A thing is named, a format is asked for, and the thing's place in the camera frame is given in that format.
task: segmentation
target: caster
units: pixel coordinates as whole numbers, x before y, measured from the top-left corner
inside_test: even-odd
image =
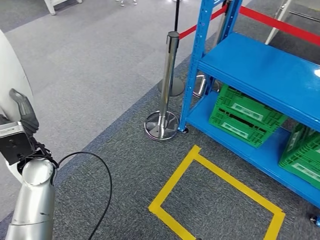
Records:
[[[311,215],[309,220],[312,223],[315,224],[318,227],[320,227],[320,216]]]

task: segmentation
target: blue metal shelf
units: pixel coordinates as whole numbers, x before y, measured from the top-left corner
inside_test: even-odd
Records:
[[[198,69],[320,132],[320,66],[238,33]]]
[[[288,131],[279,128],[254,148],[209,124],[217,97],[215,92],[190,109],[196,75],[202,71],[320,132],[320,66],[232,32],[242,0],[223,1],[228,6],[219,43],[205,54],[210,15],[220,2],[201,2],[178,129],[184,131],[189,123],[320,208],[320,190],[278,166]]]
[[[278,166],[287,144],[289,132],[278,128],[261,147],[254,148],[238,138],[211,125],[208,119],[217,98],[216,92],[202,97],[186,117],[186,122],[242,157],[265,174],[283,184],[320,208],[320,190]]]

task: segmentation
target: chrome stanchion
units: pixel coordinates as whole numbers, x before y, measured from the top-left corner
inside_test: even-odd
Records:
[[[220,85],[216,79],[214,79],[213,81],[214,82],[213,83],[212,90],[219,93],[219,91],[220,91]],[[206,90],[206,82],[207,79],[205,75],[196,76],[195,84],[192,94],[198,99],[202,97]]]
[[[168,111],[178,42],[178,32],[170,31],[168,33],[160,110],[149,115],[144,122],[145,131],[152,140],[169,140],[176,135],[178,130],[179,120],[172,112]]]

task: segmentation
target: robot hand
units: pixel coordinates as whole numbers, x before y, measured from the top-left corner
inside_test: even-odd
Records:
[[[36,141],[32,136],[39,129],[39,123],[26,96],[14,88],[8,94],[17,104],[20,121],[12,122],[0,114],[0,152],[13,165],[35,152]]]
[[[9,95],[14,102],[17,103],[20,115],[21,116],[20,122],[29,137],[32,137],[39,129],[39,122],[26,96],[14,88],[10,90]]]

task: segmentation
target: shelf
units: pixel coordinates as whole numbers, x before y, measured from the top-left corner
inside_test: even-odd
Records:
[[[285,149],[289,137],[289,132],[280,127],[259,148],[250,146],[209,124],[209,117],[217,98],[217,93],[216,92],[211,92],[209,95],[202,97],[190,111],[186,121],[265,174],[320,208],[320,190],[278,166],[278,161]]]
[[[320,132],[319,65],[233,32],[198,68]]]

